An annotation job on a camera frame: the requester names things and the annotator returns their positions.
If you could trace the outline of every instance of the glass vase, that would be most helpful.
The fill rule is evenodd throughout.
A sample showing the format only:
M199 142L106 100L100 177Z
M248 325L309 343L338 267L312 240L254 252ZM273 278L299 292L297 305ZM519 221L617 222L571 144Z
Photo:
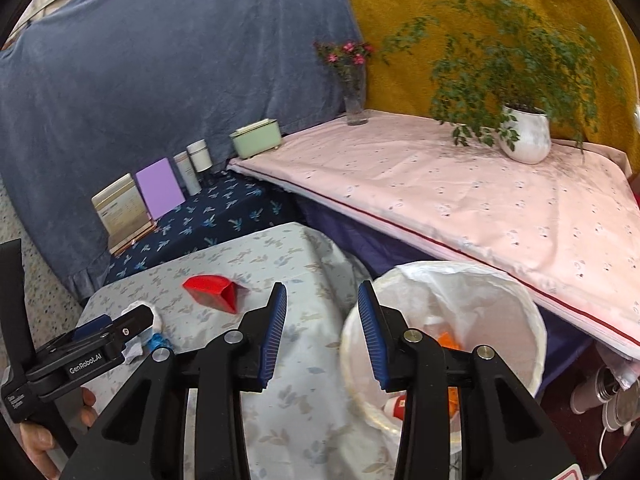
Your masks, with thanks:
M353 66L349 78L342 82L344 108L349 126L366 124L369 119L362 106L364 97L365 71L363 66Z

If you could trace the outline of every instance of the mint green container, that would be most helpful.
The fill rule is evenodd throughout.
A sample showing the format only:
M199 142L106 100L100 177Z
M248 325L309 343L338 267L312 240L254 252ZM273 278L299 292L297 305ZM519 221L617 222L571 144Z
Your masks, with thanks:
M266 152L277 148L282 143L280 127L275 119L264 119L238 128L229 137L240 158L249 158Z

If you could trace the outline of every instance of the human hand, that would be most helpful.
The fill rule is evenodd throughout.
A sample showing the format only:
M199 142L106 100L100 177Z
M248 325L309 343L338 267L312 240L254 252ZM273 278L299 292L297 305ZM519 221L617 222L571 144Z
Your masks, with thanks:
M95 404L95 395L86 388L82 388L82 400L84 400L84 406L80 412L80 419L90 428L98 418L92 408ZM57 446L49 430L32 422L23 422L20 424L20 437L24 451L38 470L47 480L58 480L60 471L47 455L47 451Z

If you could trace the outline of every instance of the plastic bag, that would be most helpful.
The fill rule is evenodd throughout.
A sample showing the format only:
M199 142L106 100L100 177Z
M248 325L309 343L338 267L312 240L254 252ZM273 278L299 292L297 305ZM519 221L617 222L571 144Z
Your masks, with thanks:
M633 361L628 356L620 355L619 352L604 343L598 342L596 348L604 364L611 370L622 389L628 390L631 388L640 377L640 362Z
M537 393L545 365L545 325L527 289L506 273L481 264L415 262L390 270L373 287L380 303L400 310L410 327L434 338L449 332L465 351L492 346L531 395ZM391 456L397 456L402 426L382 411L394 394L381 390L373 377L357 308L342 330L340 368L364 419L382 431ZM461 448L456 414L450 450Z

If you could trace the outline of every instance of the cream tube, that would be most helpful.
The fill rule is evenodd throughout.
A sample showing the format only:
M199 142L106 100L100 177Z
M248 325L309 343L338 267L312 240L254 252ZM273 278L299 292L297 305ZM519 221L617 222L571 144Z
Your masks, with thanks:
M198 194L202 188L198 183L195 171L191 165L191 160L187 152L181 152L174 156L175 165L178 166L178 171L182 175L184 185L187 187L187 191L191 196Z

